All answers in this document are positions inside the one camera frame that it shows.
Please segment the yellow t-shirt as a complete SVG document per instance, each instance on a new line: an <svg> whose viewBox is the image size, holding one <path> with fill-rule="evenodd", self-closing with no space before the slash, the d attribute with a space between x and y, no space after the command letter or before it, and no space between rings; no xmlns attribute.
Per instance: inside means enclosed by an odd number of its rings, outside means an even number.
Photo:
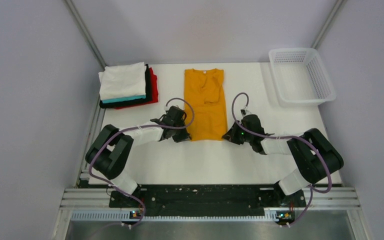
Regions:
<svg viewBox="0 0 384 240"><path fill-rule="evenodd" d="M228 131L227 105L223 69L184 71L183 97L190 105L185 108L187 127L192 141L221 141Z"/></svg>

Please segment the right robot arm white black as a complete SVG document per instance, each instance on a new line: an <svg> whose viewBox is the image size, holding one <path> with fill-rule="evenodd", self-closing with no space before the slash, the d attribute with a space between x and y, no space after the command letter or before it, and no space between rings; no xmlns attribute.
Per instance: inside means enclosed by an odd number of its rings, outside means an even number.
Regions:
<svg viewBox="0 0 384 240"><path fill-rule="evenodd" d="M312 190L313 184L327 178L327 188L331 189L331 174L344 166L342 156L317 128L298 136L275 136L265 132L257 115L247 114L234 123L222 138L236 145L248 143L260 155L292 156L296 169L277 181L272 190L264 193L266 199L263 203L266 206L303 206L303 188Z"/></svg>

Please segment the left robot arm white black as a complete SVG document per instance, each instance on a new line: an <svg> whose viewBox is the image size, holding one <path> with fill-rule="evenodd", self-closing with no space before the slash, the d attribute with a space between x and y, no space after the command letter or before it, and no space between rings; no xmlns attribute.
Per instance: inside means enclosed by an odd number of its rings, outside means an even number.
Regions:
<svg viewBox="0 0 384 240"><path fill-rule="evenodd" d="M195 119L195 112L187 113L177 106L166 106L165 113L159 118L127 128L105 125L88 149L85 161L88 163L89 176L106 183L121 194L121 200L129 207L139 204L145 210L137 191L138 183L127 172L131 150L148 143L173 139L174 142L190 141L187 132Z"/></svg>

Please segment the red folded t-shirt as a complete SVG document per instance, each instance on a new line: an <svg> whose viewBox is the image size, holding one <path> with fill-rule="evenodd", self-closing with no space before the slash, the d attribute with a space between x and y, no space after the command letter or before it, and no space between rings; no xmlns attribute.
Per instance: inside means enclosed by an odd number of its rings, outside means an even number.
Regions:
<svg viewBox="0 0 384 240"><path fill-rule="evenodd" d="M145 65L145 99L137 99L131 101L123 101L115 104L116 109L124 109L130 107L143 106L148 104L154 104L158 102L158 86L157 86L157 76L154 74L151 67L148 64Z"/></svg>

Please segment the black folded t-shirt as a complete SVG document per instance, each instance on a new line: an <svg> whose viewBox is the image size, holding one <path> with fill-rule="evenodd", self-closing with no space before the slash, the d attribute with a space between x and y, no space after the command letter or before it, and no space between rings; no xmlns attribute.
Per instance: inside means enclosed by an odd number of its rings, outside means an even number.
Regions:
<svg viewBox="0 0 384 240"><path fill-rule="evenodd" d="M153 98L151 73L144 62L106 66L98 77L99 106L103 109L140 105Z"/></svg>

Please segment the teal folded t-shirt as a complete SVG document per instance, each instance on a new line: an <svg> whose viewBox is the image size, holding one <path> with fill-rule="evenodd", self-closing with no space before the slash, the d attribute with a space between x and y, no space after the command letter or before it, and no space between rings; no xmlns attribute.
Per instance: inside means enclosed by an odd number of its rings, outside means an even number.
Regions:
<svg viewBox="0 0 384 240"><path fill-rule="evenodd" d="M125 97L105 99L105 100L101 100L101 101L104 104L110 104L110 103L126 102L126 101L133 101L133 100L141 100L141 99L145 99L146 97L147 97L146 95L134 95L134 96L125 96Z"/></svg>

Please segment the white plastic basket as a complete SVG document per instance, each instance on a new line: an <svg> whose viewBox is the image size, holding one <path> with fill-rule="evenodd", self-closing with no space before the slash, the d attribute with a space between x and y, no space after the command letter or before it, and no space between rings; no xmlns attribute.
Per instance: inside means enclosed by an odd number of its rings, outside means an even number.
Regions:
<svg viewBox="0 0 384 240"><path fill-rule="evenodd" d="M276 48L268 53L279 105L312 107L337 98L331 78L314 48Z"/></svg>

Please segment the left aluminium frame rail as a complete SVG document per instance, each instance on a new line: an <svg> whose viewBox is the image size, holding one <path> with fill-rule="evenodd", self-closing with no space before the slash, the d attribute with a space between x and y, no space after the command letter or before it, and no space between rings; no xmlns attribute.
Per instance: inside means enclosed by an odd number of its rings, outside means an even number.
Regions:
<svg viewBox="0 0 384 240"><path fill-rule="evenodd" d="M93 115L89 126L87 140L84 145L84 150L80 158L80 166L75 179L74 187L77 188L81 181L89 179L89 164L86 161L86 155L88 150L94 143L96 137L101 131L101 127L104 120L105 110L100 107L100 97L97 98L96 105L93 108Z"/></svg>

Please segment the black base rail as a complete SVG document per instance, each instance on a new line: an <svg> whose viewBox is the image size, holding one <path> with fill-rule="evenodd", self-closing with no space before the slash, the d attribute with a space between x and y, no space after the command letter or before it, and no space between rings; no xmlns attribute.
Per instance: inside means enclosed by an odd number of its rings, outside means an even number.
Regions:
<svg viewBox="0 0 384 240"><path fill-rule="evenodd" d="M131 197L107 191L110 208L139 208L147 217L262 217L266 208L304 208L303 190L285 195L269 184L142 184Z"/></svg>

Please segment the left corner aluminium post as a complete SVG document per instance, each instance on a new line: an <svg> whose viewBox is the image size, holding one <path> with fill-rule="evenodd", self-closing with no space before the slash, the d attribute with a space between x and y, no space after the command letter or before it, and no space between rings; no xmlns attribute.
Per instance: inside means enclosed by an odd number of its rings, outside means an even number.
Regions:
<svg viewBox="0 0 384 240"><path fill-rule="evenodd" d="M102 54L100 53L100 50L99 50L98 46L96 45L96 43L95 43L87 25L85 24L81 14L77 10L75 3L72 0L63 0L62 2L65 4L69 14L73 18L74 23L76 24L78 30L80 31L81 35L83 36L87 46L89 47L89 49L91 50L91 52L93 54L93 56L95 57L95 59L99 63L100 67L102 69L104 69L107 66L107 64L106 64Z"/></svg>

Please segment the corner aluminium post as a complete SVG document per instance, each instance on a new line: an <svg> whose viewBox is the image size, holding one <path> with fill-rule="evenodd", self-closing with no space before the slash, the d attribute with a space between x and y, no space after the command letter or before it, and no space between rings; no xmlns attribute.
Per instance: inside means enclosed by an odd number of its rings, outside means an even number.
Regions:
<svg viewBox="0 0 384 240"><path fill-rule="evenodd" d="M63 0L62 2L65 4L69 14L73 18L74 23L76 24L78 30L80 31L81 35L83 36L87 46L89 47L89 49L91 50L91 52L93 54L93 56L95 57L95 59L99 63L100 67L102 69L104 69L107 66L107 64L106 64L102 54L100 53L100 50L99 50L98 46L96 45L96 43L95 43L87 25L85 24L81 14L77 10L75 3L72 0Z"/></svg>
<svg viewBox="0 0 384 240"><path fill-rule="evenodd" d="M322 42L326 38L331 27L334 25L334 22L344 6L346 5L347 0L336 0L331 11L329 12L324 24L322 25L320 31L318 32L315 40L313 41L311 48L318 50L322 45Z"/></svg>

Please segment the right corner aluminium post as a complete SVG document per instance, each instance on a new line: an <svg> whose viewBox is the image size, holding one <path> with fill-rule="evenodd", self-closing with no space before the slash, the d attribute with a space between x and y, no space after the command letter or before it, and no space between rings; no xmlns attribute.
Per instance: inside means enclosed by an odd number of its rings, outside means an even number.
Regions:
<svg viewBox="0 0 384 240"><path fill-rule="evenodd" d="M322 25L320 31L318 32L315 40L313 41L311 48L318 50L322 45L322 42L326 38L331 27L334 25L334 22L344 6L346 5L347 0L336 0L331 11L329 12L324 24Z"/></svg>

